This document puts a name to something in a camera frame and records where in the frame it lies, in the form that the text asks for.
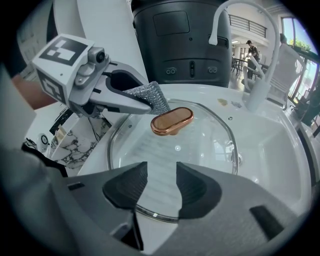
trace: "silver scrubber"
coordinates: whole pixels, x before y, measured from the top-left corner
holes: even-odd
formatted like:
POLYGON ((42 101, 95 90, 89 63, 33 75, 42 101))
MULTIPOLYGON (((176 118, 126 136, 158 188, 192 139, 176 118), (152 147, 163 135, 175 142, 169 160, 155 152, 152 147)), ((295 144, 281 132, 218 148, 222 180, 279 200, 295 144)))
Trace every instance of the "silver scrubber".
POLYGON ((169 104, 156 81, 123 92, 150 103, 152 105, 152 110, 148 114, 162 115, 163 113, 170 111, 169 104))

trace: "table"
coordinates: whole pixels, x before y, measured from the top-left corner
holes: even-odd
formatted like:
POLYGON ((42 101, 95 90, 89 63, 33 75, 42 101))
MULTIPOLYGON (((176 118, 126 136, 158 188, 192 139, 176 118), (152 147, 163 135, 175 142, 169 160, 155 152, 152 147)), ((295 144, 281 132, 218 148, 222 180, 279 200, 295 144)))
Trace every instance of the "table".
POLYGON ((244 66, 244 63, 248 63, 248 61, 244 60, 244 59, 240 59, 240 58, 233 58, 233 60, 237 61, 237 64, 236 64, 236 74, 238 74, 238 71, 239 71, 239 74, 242 72, 242 67, 244 66))

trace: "chair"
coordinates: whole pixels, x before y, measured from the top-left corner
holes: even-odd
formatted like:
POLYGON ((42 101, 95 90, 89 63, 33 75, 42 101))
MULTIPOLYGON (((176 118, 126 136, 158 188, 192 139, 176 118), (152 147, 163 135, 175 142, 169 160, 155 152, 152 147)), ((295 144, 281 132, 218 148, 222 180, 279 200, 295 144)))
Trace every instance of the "chair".
MULTIPOLYGON (((278 62, 270 81, 271 88, 268 93, 268 100, 275 102, 276 104, 287 106, 288 94, 290 87, 294 81, 302 75, 306 70, 306 64, 299 54, 286 44, 281 45, 279 50, 278 62), (297 72, 297 61, 301 65, 301 71, 297 72)), ((248 79, 244 83, 247 90, 251 91, 255 81, 248 79)))

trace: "white wall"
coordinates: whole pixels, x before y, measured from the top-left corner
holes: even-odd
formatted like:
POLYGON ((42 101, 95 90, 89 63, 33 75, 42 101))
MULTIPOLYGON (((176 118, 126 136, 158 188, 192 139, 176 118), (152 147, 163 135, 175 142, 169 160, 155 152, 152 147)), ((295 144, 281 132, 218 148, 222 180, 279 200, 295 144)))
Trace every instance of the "white wall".
POLYGON ((259 13, 258 9, 251 5, 236 3, 230 5, 226 11, 230 15, 238 16, 266 27, 265 15, 259 13))
POLYGON ((0 146, 20 149, 36 114, 12 84, 3 64, 0 64, 0 146))
POLYGON ((240 58, 240 47, 236 47, 234 50, 234 56, 236 59, 240 58))
POLYGON ((275 48, 276 34, 275 34, 275 29, 271 24, 271 21, 267 17, 265 17, 265 27, 266 27, 265 37, 269 40, 269 46, 265 48, 262 47, 262 51, 263 51, 262 54, 265 56, 264 64, 270 65, 274 48, 275 48))
POLYGON ((54 21, 58 34, 69 34, 85 38, 80 20, 77 0, 54 0, 54 21))
POLYGON ((85 37, 148 79, 126 0, 77 0, 85 37))

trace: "railing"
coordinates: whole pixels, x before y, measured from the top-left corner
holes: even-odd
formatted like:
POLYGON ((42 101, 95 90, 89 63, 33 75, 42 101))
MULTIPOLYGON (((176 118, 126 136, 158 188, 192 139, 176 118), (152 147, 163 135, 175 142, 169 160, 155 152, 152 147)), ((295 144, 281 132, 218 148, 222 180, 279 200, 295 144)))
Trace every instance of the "railing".
POLYGON ((234 15, 229 15, 229 21, 230 21, 230 26, 244 29, 244 30, 248 30, 250 32, 253 32, 253 33, 261 36, 261 37, 266 38, 267 28, 258 24, 258 23, 255 23, 255 22, 248 20, 248 19, 245 19, 245 18, 234 16, 234 15))

